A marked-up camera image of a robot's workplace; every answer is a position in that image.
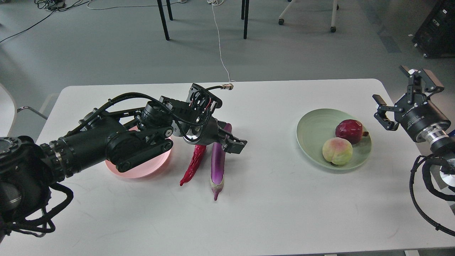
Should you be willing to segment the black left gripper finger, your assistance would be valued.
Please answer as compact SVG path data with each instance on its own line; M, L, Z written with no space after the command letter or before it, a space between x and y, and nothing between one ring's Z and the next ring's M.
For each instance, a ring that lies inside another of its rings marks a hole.
M218 140L226 138L235 140L232 135L232 125L226 122L218 122Z
M224 137L219 137L215 140L216 143L221 144L221 149L225 153L240 154L246 144L247 140L236 138L232 134L227 134Z

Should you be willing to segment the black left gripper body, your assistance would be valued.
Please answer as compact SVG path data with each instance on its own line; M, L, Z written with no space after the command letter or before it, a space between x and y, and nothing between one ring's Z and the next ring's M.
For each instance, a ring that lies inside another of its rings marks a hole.
M187 138L184 138L184 141L192 145L210 145L215 142L220 143L220 141L226 138L226 133L222 130L225 130L227 123L219 121L218 119L211 117L206 126L200 128L199 131L195 129L190 129L189 134L186 135Z

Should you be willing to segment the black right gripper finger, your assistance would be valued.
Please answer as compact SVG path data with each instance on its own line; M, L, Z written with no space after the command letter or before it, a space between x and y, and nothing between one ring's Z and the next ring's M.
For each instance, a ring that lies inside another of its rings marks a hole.
M430 100L431 96L444 91L444 85L427 69L411 69L405 65L400 66L400 71L408 77L408 86L405 95L405 103L423 103Z
M380 95L373 94L372 98L377 103L377 111L374 114L375 119L386 129L390 131L396 131L398 129L399 123L397 121L391 121L386 113L387 112L403 112L402 107L398 106L387 106L386 102L382 99Z

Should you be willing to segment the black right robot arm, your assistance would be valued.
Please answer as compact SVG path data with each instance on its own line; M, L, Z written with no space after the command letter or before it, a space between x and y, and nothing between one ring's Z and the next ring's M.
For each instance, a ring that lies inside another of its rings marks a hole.
M431 219L418 205L414 195L414 179L418 169L422 171L424 185L434 196L447 202L454 202L453 194L442 193L434 187L431 169L439 167L439 175L454 191L454 132L447 133L451 121L434 105L431 97L445 88L432 71L427 69L411 69L402 65L400 70L407 76L408 85L403 96L388 106L380 95L374 94L377 103L375 119L386 129L395 131L403 127L412 141L428 142L431 154L420 155L411 168L409 191L414 207L419 214L436 230L451 236L454 231Z

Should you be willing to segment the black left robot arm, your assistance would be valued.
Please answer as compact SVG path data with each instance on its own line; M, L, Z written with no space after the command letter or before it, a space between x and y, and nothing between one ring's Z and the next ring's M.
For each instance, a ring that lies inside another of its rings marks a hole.
M73 191L60 182L108 160L125 173L168 152L171 136L192 145L221 144L240 154L247 141L213 117L222 100L193 83L185 101L121 94L93 109L65 136L37 145L28 136L1 137L1 238L11 232L43 237L55 231L52 218L70 204Z

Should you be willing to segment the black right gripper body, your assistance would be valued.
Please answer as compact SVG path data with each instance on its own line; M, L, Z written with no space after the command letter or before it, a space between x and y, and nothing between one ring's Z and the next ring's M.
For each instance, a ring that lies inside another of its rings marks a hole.
M403 110L395 113L395 121L414 142L434 143L448 136L446 131L451 125L450 120L426 94L414 94L413 99L404 94L395 106Z

